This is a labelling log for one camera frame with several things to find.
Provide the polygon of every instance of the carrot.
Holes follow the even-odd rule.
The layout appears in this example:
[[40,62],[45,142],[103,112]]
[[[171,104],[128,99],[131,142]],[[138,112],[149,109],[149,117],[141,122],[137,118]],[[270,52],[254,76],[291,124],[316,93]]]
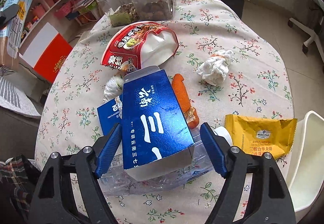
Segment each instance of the carrot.
[[177,73],[173,77],[171,86],[174,90],[174,94],[176,95],[181,111],[183,112],[183,115],[188,123],[189,129],[193,129],[199,124],[199,117],[196,109],[190,104],[189,96],[183,81],[184,78],[182,75]]
[[188,123],[189,129],[194,129],[199,124],[199,117],[197,115],[197,111],[196,111],[195,108],[193,108],[193,109],[194,109],[194,111],[193,111],[193,118],[194,118],[194,120]]
[[186,87],[183,84],[184,78],[181,74],[177,73],[174,75],[172,80],[172,88],[179,102],[181,111],[184,113],[188,111],[191,107],[189,96]]

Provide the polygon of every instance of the crumpled tissue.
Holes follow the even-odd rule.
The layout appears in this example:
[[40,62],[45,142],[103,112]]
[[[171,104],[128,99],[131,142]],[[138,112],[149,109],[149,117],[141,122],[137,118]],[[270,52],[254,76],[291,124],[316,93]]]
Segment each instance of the crumpled tissue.
[[103,102],[107,103],[121,95],[123,93],[124,83],[124,76],[121,72],[117,72],[114,76],[112,76],[106,83],[106,87],[103,92]]
[[233,59],[234,53],[231,50],[216,51],[200,65],[196,73],[201,75],[204,81],[217,86],[224,82],[228,74],[228,66]]

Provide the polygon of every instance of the red noodle package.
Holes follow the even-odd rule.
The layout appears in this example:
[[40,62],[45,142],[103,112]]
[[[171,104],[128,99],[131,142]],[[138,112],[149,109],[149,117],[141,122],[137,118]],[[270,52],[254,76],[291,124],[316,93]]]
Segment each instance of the red noodle package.
[[154,21],[136,22],[115,34],[108,43],[101,64],[133,72],[162,64],[176,53],[178,47],[177,36],[171,29]]

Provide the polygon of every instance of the blue paper box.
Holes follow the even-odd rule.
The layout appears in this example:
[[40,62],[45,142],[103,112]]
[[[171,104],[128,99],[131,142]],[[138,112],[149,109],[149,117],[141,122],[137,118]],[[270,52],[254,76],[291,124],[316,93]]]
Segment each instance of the blue paper box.
[[122,100],[123,96],[120,95],[97,108],[103,135],[107,135],[115,123],[122,123],[120,118],[123,108]]
[[191,164],[194,141],[166,72],[149,66],[125,81],[124,170],[141,181]]

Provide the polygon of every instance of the chair leg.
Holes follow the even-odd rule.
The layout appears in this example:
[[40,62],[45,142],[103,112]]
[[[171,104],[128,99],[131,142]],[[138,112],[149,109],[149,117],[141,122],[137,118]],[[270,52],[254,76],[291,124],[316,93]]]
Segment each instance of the chair leg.
[[292,27],[292,23],[294,23],[297,27],[299,27],[301,30],[305,31],[307,34],[310,35],[309,39],[306,40],[303,44],[303,52],[306,54],[308,52],[308,46],[315,40],[317,34],[314,30],[306,27],[304,24],[300,23],[299,21],[290,18],[288,21],[288,26]]

